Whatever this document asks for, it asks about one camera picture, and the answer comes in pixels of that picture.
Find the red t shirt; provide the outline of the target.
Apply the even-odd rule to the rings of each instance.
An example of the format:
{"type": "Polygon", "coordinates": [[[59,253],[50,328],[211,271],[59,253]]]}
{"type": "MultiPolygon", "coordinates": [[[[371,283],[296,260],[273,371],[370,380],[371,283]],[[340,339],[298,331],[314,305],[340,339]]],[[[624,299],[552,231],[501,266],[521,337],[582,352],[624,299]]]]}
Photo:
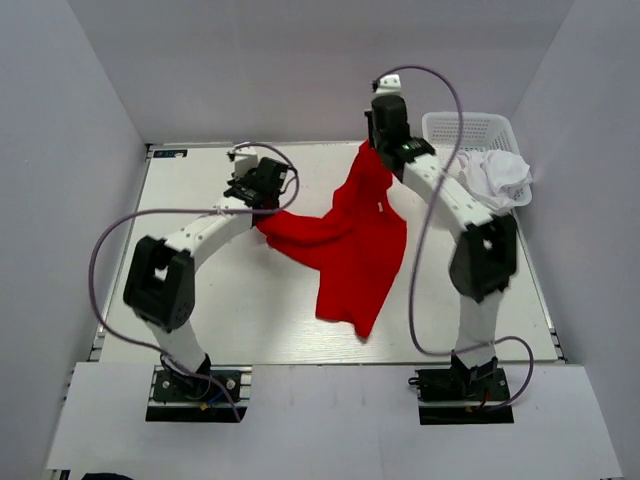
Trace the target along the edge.
{"type": "Polygon", "coordinates": [[[324,216],[282,211],[257,225],[270,247],[319,272],[316,317],[347,322],[362,340],[373,330],[407,244],[407,223],[388,199],[392,184],[392,173],[364,142],[324,216]]]}

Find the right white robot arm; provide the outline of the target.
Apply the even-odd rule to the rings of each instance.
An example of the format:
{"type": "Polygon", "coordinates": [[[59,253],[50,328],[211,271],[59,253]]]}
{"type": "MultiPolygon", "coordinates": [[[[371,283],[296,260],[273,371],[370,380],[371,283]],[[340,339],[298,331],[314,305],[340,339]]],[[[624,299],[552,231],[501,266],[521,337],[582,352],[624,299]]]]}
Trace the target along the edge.
{"type": "Polygon", "coordinates": [[[451,353],[453,390],[472,399],[497,368],[497,315],[517,271],[517,225],[477,202],[440,167],[426,140],[412,137],[407,108],[398,93],[378,94],[365,112],[369,141],[382,164],[427,202],[455,240],[449,278],[460,298],[458,338],[451,353]]]}

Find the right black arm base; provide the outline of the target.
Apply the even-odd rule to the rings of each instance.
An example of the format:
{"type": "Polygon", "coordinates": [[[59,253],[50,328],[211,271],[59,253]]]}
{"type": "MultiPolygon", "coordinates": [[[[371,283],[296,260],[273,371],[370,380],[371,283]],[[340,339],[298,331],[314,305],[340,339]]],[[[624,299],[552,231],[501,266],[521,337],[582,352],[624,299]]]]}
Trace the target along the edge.
{"type": "Polygon", "coordinates": [[[480,373],[467,370],[453,357],[448,368],[418,369],[408,381],[417,394],[419,422],[422,426],[513,424],[505,372],[493,358],[480,373]]]}

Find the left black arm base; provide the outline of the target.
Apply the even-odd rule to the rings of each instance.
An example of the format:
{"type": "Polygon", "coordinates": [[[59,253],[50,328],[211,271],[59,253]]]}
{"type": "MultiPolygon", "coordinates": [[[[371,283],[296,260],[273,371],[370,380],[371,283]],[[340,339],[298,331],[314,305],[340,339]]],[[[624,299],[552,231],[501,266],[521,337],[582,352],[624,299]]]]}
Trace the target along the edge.
{"type": "MultiPolygon", "coordinates": [[[[210,375],[229,392],[240,419],[249,406],[252,368],[222,366],[210,375]]],[[[237,418],[225,394],[215,384],[205,385],[198,393],[187,393],[178,380],[161,366],[154,367],[147,402],[146,422],[236,423],[237,418]]]]}

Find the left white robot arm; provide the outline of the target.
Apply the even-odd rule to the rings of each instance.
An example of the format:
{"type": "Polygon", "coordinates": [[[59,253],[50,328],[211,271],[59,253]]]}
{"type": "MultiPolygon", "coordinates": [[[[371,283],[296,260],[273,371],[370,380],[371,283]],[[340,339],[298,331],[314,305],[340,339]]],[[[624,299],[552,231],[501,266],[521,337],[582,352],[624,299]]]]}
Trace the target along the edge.
{"type": "Polygon", "coordinates": [[[202,214],[164,236],[147,235],[134,249],[123,300],[152,332],[162,355],[180,369],[177,387],[199,399],[211,387],[208,355],[190,321],[196,300],[196,273],[220,248],[253,228],[279,197],[292,168],[255,153],[237,161],[228,188],[210,214],[202,214]]]}

